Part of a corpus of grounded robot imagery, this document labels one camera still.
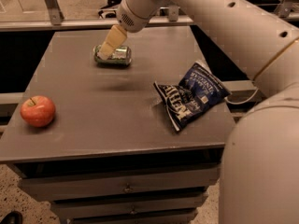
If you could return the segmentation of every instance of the snack bag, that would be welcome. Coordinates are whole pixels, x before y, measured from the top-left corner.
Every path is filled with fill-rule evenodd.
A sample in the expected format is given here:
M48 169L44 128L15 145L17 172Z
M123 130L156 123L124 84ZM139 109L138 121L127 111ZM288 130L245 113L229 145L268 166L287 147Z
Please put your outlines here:
M177 132L231 94L204 65L194 63L178 85L154 83Z

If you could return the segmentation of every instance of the floor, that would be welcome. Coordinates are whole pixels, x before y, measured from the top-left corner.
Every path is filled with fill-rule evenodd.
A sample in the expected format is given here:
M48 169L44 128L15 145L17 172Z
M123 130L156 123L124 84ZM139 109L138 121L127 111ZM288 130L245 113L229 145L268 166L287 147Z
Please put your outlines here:
M101 19L99 7L107 0L58 0L67 20ZM48 21L49 15L43 0L0 0L1 21ZM59 224L47 202L38 203L18 188L19 177L7 166L0 165L0 220L12 210L23 214L23 224ZM209 197L198 208L192 224L218 223L219 183L208 189Z

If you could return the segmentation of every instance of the gray table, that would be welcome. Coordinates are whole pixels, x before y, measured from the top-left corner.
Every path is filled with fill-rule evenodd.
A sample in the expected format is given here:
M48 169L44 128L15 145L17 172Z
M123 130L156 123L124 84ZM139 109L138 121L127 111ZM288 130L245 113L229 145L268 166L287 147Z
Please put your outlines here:
M128 68L99 66L93 60L93 47L106 34L60 32L51 40L22 100L49 96L57 105L55 121L45 129L29 127L18 105L0 140L0 162L23 177L23 187L33 185L31 178L36 184L38 177L47 177L37 175L41 163L67 165L109 157L115 162L117 157L223 150L235 125L225 103L177 133L152 85L178 84L193 63L203 59L189 27L129 34L125 45L132 49L133 60Z

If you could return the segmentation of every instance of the red apple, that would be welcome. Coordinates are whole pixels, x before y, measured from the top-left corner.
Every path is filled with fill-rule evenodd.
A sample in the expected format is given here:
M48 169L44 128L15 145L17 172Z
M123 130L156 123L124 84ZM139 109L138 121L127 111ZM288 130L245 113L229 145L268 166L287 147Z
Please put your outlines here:
M44 127L51 123L55 116L54 102L42 95L29 98L21 105L21 117L34 127Z

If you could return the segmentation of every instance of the shoe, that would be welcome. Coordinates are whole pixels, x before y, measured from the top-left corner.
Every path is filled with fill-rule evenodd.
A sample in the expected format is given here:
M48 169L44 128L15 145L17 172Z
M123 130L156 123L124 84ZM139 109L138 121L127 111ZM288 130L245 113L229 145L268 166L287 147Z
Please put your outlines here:
M8 213L0 224L22 224L22 215L17 211Z

